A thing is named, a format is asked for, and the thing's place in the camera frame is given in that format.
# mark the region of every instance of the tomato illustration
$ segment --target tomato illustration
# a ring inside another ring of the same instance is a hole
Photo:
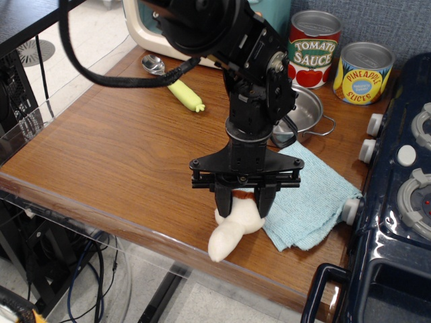
[[[321,71],[314,71],[313,69],[308,71],[302,70],[296,74],[296,81],[303,87],[313,87],[319,84],[322,80],[322,75]]]
[[[322,81],[324,81],[325,83],[328,81],[329,73],[330,73],[330,72],[331,72],[331,68],[328,68],[328,69],[323,73]]]
[[[294,79],[296,76],[296,70],[291,64],[289,64],[288,75],[291,79]]]

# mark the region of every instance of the white knob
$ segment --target white knob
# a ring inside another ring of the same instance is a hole
[[[380,129],[380,125],[382,124],[383,114],[373,113],[370,118],[370,122],[368,123],[368,128],[366,129],[366,133],[370,136],[377,137],[378,130]]]
[[[341,211],[341,220],[352,225],[358,213],[360,199],[348,199]]]
[[[416,150],[411,145],[404,145],[397,154],[397,161],[401,166],[409,167],[416,160]]]
[[[376,141],[374,139],[365,139],[362,144],[361,151],[359,152],[359,160],[369,164],[371,162],[372,153],[376,147]]]

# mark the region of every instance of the wooden countertop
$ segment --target wooden countertop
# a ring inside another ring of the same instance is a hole
[[[143,55],[135,48],[109,74],[148,77]],[[178,61],[166,59],[166,65]],[[308,252],[278,252],[260,230],[243,237],[226,261],[212,262],[206,250],[216,227],[214,196],[191,188],[188,164],[226,145],[229,102],[219,70],[199,66],[182,80],[201,96],[205,112],[187,110],[166,88],[93,86],[0,169],[1,189],[301,312],[318,265],[344,265],[351,229],[338,225]],[[304,145],[362,188],[368,168],[358,154],[368,120],[385,111],[391,93],[371,106],[353,106],[331,86],[314,92],[337,127]],[[330,126],[322,120],[316,130]],[[329,290],[320,318],[330,312],[332,298]]]

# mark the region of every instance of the tomato sauce can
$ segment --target tomato sauce can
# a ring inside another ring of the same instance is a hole
[[[291,19],[289,77],[308,88],[325,84],[341,35],[341,21],[324,11],[305,10]]]
[[[344,102],[368,105],[385,90],[395,55],[386,46],[353,42],[341,51],[333,90]]]

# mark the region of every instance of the white plush toy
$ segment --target white plush toy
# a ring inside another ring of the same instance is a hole
[[[218,227],[209,238],[208,254],[215,262],[225,259],[244,234],[256,232],[265,223],[265,219],[261,219],[253,193],[233,190],[232,196],[232,210],[229,216],[222,217],[218,209],[214,212]]]

